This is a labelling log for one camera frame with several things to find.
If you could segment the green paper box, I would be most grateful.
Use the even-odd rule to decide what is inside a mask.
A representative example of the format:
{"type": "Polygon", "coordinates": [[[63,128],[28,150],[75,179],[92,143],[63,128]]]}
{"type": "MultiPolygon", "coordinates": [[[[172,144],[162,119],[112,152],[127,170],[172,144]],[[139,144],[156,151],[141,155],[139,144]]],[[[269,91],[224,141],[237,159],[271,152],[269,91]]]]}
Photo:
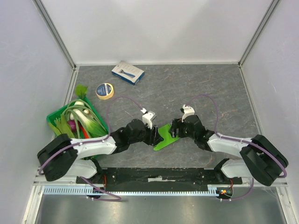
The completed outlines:
{"type": "Polygon", "coordinates": [[[163,141],[161,141],[160,143],[158,143],[153,150],[154,151],[159,151],[165,147],[167,147],[168,145],[174,143],[175,141],[179,140],[179,137],[176,136],[175,138],[172,137],[171,133],[170,133],[170,129],[171,129],[171,125],[170,124],[166,124],[160,128],[158,128],[158,133],[160,134],[160,136],[164,139],[163,141]]]}

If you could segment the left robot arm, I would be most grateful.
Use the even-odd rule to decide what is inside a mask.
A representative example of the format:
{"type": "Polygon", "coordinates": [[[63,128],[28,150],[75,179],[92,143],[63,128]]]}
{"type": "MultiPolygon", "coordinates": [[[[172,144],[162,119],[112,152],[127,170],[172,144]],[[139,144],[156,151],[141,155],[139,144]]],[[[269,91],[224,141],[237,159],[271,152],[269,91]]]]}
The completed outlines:
{"type": "Polygon", "coordinates": [[[67,134],[61,134],[38,152],[37,158],[41,165],[39,172],[49,182],[69,174],[83,176],[91,183],[99,183],[103,177],[102,171],[97,169],[93,161],[85,161],[85,157],[121,153],[139,142],[155,147],[163,140],[156,125],[148,127],[139,119],[99,138],[71,139],[67,134]]]}

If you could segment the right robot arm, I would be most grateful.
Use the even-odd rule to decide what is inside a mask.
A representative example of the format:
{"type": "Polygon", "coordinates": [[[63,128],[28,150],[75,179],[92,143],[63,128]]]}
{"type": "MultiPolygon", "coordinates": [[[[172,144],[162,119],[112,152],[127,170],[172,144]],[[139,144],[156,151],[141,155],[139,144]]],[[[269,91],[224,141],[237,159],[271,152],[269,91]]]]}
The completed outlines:
{"type": "Polygon", "coordinates": [[[230,178],[242,177],[254,178],[270,186],[289,165],[288,160],[263,135],[245,139],[224,136],[206,129],[197,115],[173,119],[169,132],[172,137],[192,139],[202,150],[238,157],[237,160],[224,159],[218,164],[214,178],[221,184],[230,178]]]}

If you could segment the white razor box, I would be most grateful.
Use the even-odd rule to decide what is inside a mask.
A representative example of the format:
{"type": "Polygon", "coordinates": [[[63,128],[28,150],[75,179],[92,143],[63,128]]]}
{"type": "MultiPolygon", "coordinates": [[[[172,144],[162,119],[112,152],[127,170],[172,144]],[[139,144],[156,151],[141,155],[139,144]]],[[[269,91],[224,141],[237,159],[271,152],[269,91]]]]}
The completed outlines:
{"type": "Polygon", "coordinates": [[[120,61],[113,69],[112,74],[119,77],[120,79],[136,85],[139,80],[145,75],[145,71],[137,68],[125,61],[120,61]]]}

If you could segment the toy bok choy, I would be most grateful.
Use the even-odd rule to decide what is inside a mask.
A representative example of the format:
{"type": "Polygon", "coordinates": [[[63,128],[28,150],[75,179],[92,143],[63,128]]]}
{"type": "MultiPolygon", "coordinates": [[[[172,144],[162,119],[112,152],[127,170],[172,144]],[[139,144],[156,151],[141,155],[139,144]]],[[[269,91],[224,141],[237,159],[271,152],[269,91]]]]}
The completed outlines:
{"type": "Polygon", "coordinates": [[[81,118],[81,121],[83,122],[84,129],[93,138],[102,137],[108,134],[107,130],[93,119],[84,116],[81,118]]]}

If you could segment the masking tape roll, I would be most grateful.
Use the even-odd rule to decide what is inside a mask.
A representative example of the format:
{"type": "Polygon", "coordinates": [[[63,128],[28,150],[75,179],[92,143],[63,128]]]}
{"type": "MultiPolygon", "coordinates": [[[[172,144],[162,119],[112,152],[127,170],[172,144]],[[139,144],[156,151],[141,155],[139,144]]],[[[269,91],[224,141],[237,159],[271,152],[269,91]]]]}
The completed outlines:
{"type": "Polygon", "coordinates": [[[101,100],[110,99],[114,95],[114,87],[110,83],[102,83],[96,88],[96,95],[101,100]]]}

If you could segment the orange toy carrot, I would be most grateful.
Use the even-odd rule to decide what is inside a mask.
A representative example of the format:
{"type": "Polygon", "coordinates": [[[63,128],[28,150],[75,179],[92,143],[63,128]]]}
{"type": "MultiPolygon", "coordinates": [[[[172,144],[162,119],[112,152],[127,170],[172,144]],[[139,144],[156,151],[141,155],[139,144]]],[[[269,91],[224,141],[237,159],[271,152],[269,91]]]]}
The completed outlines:
{"type": "Polygon", "coordinates": [[[83,127],[81,127],[80,129],[81,129],[81,131],[82,131],[82,133],[83,133],[84,138],[85,138],[85,139],[89,139],[90,136],[89,136],[89,134],[87,133],[87,131],[86,131],[83,127]]]}

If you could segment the white toy radish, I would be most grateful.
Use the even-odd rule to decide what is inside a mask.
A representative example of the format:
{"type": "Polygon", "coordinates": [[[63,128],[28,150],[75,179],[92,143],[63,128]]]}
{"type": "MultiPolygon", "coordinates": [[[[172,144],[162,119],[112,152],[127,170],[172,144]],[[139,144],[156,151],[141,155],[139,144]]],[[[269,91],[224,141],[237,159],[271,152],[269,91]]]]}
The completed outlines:
{"type": "Polygon", "coordinates": [[[86,108],[85,102],[83,100],[77,100],[74,103],[74,107],[76,108],[86,108]]]}

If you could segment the purple toy onion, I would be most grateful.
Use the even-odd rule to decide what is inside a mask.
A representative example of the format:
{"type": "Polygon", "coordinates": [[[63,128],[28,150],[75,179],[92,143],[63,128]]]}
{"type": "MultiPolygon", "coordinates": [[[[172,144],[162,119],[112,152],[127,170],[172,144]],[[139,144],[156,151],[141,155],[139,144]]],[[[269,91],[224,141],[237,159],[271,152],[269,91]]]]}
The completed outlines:
{"type": "Polygon", "coordinates": [[[77,131],[78,123],[75,120],[68,120],[67,123],[70,126],[72,132],[77,131]]]}

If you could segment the toy green leaf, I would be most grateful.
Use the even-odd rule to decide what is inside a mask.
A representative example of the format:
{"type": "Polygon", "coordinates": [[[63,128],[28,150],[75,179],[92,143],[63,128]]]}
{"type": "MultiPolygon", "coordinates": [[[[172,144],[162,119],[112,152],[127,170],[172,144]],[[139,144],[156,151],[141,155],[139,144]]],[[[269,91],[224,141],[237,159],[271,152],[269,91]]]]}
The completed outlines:
{"type": "Polygon", "coordinates": [[[84,99],[87,95],[87,92],[88,92],[88,87],[87,86],[83,86],[83,85],[79,84],[75,88],[75,94],[80,99],[84,99]]]}

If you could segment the green plastic basket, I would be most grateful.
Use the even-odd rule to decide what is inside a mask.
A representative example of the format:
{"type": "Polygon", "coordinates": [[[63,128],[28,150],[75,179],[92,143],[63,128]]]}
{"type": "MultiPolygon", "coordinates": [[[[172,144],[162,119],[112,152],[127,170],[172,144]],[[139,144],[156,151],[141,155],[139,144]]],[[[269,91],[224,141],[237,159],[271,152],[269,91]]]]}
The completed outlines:
{"type": "MultiPolygon", "coordinates": [[[[68,104],[66,104],[65,106],[60,108],[59,110],[57,110],[47,116],[46,120],[56,136],[59,136],[61,134],[67,134],[68,137],[70,137],[70,138],[85,139],[83,136],[83,133],[80,129],[81,127],[84,128],[84,126],[75,118],[74,120],[78,123],[77,131],[72,132],[70,126],[67,123],[67,121],[70,120],[70,117],[69,116],[66,117],[65,115],[62,114],[68,105],[71,105],[71,106],[74,105],[75,101],[77,101],[77,100],[80,100],[80,98],[77,98],[77,99],[69,102],[68,104]]],[[[98,114],[98,112],[96,111],[96,109],[94,108],[92,103],[89,101],[89,99],[84,98],[81,100],[83,100],[85,102],[85,104],[87,104],[88,107],[91,107],[91,109],[95,113],[96,117],[101,121],[104,128],[108,132],[108,127],[107,127],[106,123],[100,117],[100,115],[98,114]]]]}

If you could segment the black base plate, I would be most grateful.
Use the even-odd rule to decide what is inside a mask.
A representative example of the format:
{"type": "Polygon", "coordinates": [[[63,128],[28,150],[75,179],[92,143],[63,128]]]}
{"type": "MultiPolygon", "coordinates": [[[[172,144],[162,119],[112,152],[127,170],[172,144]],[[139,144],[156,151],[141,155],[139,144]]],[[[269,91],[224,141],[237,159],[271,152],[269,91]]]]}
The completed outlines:
{"type": "Polygon", "coordinates": [[[137,182],[179,182],[205,185],[242,184],[240,177],[228,178],[219,170],[204,168],[103,168],[93,177],[92,184],[105,186],[137,182]]]}

